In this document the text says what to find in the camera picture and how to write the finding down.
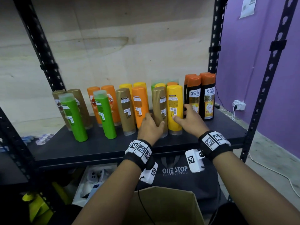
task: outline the person's left arm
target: person's left arm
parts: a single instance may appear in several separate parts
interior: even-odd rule
[[[152,146],[162,135],[164,125],[165,122],[161,122],[157,127],[147,113],[137,139],[145,140]],[[141,172],[140,166],[124,159],[83,207],[73,225],[121,224]]]

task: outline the forearm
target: forearm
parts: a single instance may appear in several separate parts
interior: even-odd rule
[[[300,224],[300,212],[234,153],[218,155],[213,164],[250,225]]]
[[[73,225],[121,224],[141,169],[124,160],[81,210]]]

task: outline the person's right arm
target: person's right arm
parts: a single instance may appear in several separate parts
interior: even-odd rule
[[[174,121],[199,138],[209,129],[191,105],[185,107],[186,119],[174,116]],[[300,224],[300,212],[233,152],[219,154],[212,162],[250,225]]]

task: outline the black clip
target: black clip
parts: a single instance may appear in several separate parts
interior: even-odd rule
[[[43,64],[43,65],[40,65],[40,68],[42,70],[55,70],[55,69],[58,69],[58,64],[57,63]]]
[[[272,41],[270,45],[270,51],[284,50],[287,40]]]
[[[211,46],[210,48],[209,48],[209,52],[211,53],[211,52],[218,52],[218,51],[220,51],[221,50],[221,46]]]

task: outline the wall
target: wall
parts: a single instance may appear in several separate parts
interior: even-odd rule
[[[206,72],[214,0],[32,0],[67,89]],[[60,117],[12,0],[0,0],[0,106]]]
[[[255,14],[239,19],[242,0],[229,0],[225,13],[217,73],[219,97],[227,109],[234,99],[244,100],[245,111],[236,115],[249,123],[263,75],[270,56],[270,43],[281,18],[285,0],[257,0]],[[296,8],[264,110],[258,131],[300,158],[298,140],[300,121],[298,95],[300,88],[299,57],[300,4]]]

